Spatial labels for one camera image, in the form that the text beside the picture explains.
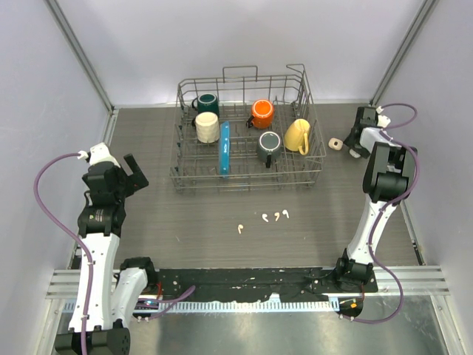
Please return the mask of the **white earbud charging case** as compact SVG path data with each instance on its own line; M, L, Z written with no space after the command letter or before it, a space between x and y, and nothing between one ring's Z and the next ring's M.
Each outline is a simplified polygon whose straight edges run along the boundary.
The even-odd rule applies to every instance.
M360 157L361 157L361 155L360 155L359 153L357 153L357 152L356 152L355 150L353 150L353 149L351 149L351 150L349 151L349 153L350 153L350 155L351 155L352 157L354 157L354 158L360 158Z

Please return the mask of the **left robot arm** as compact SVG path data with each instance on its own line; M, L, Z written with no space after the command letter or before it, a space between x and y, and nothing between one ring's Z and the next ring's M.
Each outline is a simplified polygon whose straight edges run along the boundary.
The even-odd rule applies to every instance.
M80 152L89 168L82 180L87 203L78 218L81 269L75 310L68 330L55 338L59 354L128 354L129 321L140 295L157 286L157 272L149 257L125 260L118 274L113 265L126 218L125 200L149 182L135 157L125 155L124 168L106 146Z

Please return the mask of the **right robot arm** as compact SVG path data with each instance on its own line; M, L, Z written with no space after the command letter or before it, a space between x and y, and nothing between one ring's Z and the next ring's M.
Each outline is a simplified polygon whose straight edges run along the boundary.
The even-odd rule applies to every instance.
M390 119L382 106L360 106L343 144L353 157L368 160L362 183L366 201L354 237L337 260L333 281L352 291L374 277L375 250L391 214L418 181L418 150L388 136Z

